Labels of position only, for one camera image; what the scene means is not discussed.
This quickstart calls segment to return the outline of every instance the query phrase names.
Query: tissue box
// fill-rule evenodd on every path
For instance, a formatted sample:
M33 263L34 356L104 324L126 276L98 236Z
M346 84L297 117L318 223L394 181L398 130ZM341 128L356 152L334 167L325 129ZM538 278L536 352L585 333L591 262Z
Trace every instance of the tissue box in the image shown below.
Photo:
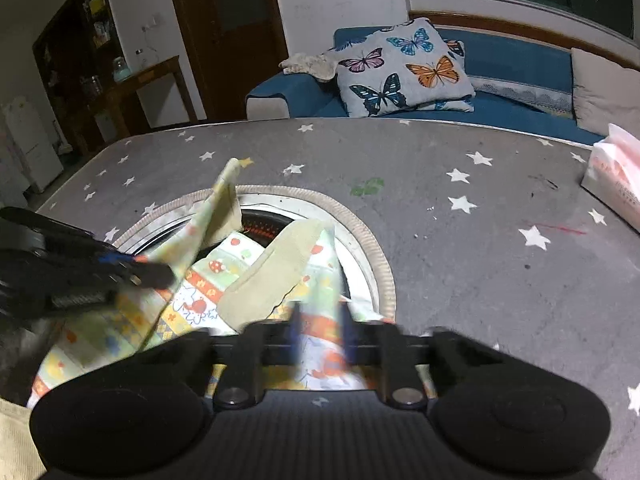
M640 232L640 140L615 124L593 145L582 187Z

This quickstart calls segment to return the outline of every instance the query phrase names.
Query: wooden cabinet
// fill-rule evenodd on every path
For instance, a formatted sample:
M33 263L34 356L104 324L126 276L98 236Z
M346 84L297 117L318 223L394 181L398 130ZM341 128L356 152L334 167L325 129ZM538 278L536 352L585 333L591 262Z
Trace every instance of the wooden cabinet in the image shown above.
M33 54L69 143L81 153L100 150L104 139L95 121L79 123L76 117L100 89L105 92L114 85L113 60L122 56L122 48L109 0L67 0L34 43ZM135 94L123 109L133 123L146 124Z

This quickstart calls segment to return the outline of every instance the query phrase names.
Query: green stain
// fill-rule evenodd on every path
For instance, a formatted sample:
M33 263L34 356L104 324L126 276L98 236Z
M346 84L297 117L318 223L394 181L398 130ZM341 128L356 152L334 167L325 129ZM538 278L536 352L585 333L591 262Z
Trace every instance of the green stain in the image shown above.
M380 177L375 176L370 178L361 186L353 186L351 188L351 194L355 196L363 195L376 195L385 186L385 181Z

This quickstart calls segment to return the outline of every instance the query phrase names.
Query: beige cushion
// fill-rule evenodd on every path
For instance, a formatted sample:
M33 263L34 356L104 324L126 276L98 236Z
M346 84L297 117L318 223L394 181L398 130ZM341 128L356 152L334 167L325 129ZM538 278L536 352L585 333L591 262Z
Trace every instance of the beige cushion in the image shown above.
M571 58L578 126L606 137L613 123L640 139L640 72L577 48Z

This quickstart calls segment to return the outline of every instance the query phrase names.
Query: wooden door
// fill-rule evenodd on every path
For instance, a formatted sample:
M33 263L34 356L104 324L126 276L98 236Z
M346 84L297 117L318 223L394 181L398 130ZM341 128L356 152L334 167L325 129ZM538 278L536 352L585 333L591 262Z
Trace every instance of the wooden door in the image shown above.
M244 98L287 57L277 0L174 0L207 119L246 118Z

